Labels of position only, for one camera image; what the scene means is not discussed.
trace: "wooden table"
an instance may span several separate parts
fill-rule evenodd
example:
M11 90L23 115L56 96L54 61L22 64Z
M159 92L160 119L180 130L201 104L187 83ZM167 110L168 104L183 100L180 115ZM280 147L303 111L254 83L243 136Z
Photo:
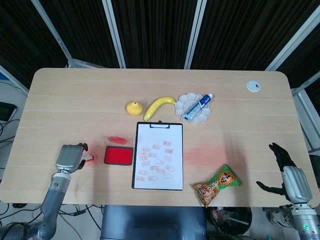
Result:
M261 91L248 91L258 80ZM214 93L211 116L183 124L183 191L132 189L133 166L107 165L104 136L135 139L141 116L125 111L129 101L146 109L155 99L194 92ZM180 123L171 104L151 119ZM73 173L64 203L200 206L191 184L209 180L228 163L242 186L228 187L211 206L276 207L284 196L261 190L256 181L280 187L281 174L268 144L288 150L302 168L318 205L319 192L288 80L280 72L44 68L36 72L0 186L8 203L41 203L56 172L63 144L86 142L95 160Z

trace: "yellow pear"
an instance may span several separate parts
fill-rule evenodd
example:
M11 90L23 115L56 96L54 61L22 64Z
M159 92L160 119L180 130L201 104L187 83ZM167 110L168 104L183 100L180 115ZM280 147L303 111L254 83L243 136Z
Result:
M143 107L142 107L141 103L139 103L137 101L131 101L126 105L126 111L130 115L138 116L142 113Z

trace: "red ink pad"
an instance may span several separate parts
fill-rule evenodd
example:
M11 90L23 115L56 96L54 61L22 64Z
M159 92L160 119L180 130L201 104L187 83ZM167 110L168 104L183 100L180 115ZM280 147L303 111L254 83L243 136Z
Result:
M105 149L104 163L112 165L131 165L133 147L107 146Z

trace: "banana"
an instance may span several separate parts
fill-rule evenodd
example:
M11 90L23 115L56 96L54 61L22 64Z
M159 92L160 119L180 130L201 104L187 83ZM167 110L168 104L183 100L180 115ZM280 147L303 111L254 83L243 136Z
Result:
M174 100L170 96L164 96L164 97L158 98L147 109L147 111L144 114L143 120L145 122L148 121L153 116L153 114L155 113L157 108L160 107L161 105L163 105L163 104L175 104L175 103L176 103L176 100Z

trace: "red stamp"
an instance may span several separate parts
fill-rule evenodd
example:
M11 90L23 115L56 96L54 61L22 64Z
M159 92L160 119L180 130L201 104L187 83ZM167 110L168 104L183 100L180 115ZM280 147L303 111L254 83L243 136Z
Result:
M150 147L143 147L143 148L142 148L142 151L143 151L143 152L150 152Z
M158 180L158 176L149 176L149 181L156 181Z
M172 174L163 174L164 179L172 179Z
M144 182L145 181L145 177L144 176L136 176L135 180Z
M169 165L167 165L166 167L165 167L165 169L167 169L168 171L170 171L170 172L174 172L175 171L175 169L172 167L172 166L169 166Z
M172 157L170 156L164 156L163 159L166 161L172 162Z
M158 174L166 174L166 170L161 169L161 168L158 168L158 169L156 170L156 172L157 172Z
M164 150L165 153L168 153L168 154L173 154L174 153L174 150L173 149L169 149L169 148L166 148Z
M138 155L140 156L147 156L147 152L146 151L139 151Z
M160 159L158 159L158 158L156 158L156 159L155 159L155 163L156 163L156 164L161 164L161 165L162 165L162 164L164 164L164 161L163 161L163 160L160 160Z
M156 158L157 154L155 152L149 152L148 156L151 158Z
M140 161L146 161L146 160L148 160L148 157L147 156L140 156L139 160Z
M170 147L170 146L171 146L171 142L169 142L169 141L163 141L163 145Z
M141 174L141 175L148 175L148 171L146 171L146 170L139 170L139 174Z
M161 149L161 146L160 146L160 145L153 144L153 145L152 145L152 148L153 148L153 149Z
M142 165L142 167L149 166L150 165L150 161L142 161L141 165Z
M156 171L157 169L159 169L158 166L150 166L150 171Z

